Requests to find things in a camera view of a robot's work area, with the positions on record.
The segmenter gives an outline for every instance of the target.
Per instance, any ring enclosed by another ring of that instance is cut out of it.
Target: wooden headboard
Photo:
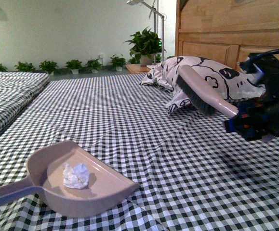
[[[238,69],[251,52],[279,49],[279,0],[177,0],[175,43],[176,56]]]

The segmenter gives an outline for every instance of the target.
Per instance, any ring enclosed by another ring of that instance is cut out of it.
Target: white pillow
[[[172,92],[173,98],[166,104],[167,114],[191,104],[188,96],[176,84],[177,70],[179,66],[186,64],[205,79],[223,99],[231,103],[260,97],[266,90],[264,85],[252,83],[254,77],[251,74],[240,73],[216,61],[193,56],[173,57],[156,65],[140,83],[157,85]]]

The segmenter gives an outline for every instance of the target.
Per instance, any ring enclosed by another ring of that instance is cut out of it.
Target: lamp pole
[[[154,9],[153,7],[149,6],[147,3],[145,3],[144,1],[141,2],[143,5],[145,5],[146,7],[148,7],[150,10],[152,10],[154,13],[156,13],[158,16],[161,17],[162,19],[162,62],[164,62],[164,32],[165,32],[165,16],[163,14],[161,14],[160,12],[158,12],[156,9]],[[156,30],[156,20],[154,18],[154,30]]]

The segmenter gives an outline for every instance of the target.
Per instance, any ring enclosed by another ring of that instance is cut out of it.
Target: crumpled tissue
[[[68,188],[82,189],[88,185],[89,171],[83,163],[77,164],[74,168],[65,164],[63,171],[63,184]]]

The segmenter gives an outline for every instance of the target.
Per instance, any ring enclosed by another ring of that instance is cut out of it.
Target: mattress
[[[90,218],[30,195],[0,207],[0,230],[279,230],[279,138],[246,142],[192,106],[166,115],[170,93],[143,76],[50,82],[0,132],[0,186],[23,179],[36,150],[72,140],[140,189]]]

